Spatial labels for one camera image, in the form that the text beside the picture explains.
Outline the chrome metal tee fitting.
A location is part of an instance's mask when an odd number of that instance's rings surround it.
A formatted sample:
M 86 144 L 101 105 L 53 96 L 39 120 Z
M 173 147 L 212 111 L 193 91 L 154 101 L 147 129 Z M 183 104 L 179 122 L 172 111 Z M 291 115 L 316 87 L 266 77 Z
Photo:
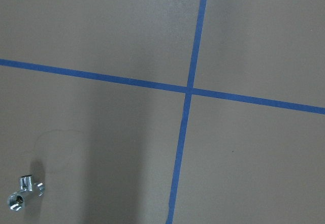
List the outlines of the chrome metal tee fitting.
M 43 182 L 35 182 L 33 175 L 19 178 L 19 190 L 8 196 L 7 204 L 10 210 L 19 211 L 27 206 L 34 198 L 40 197 L 45 192 Z

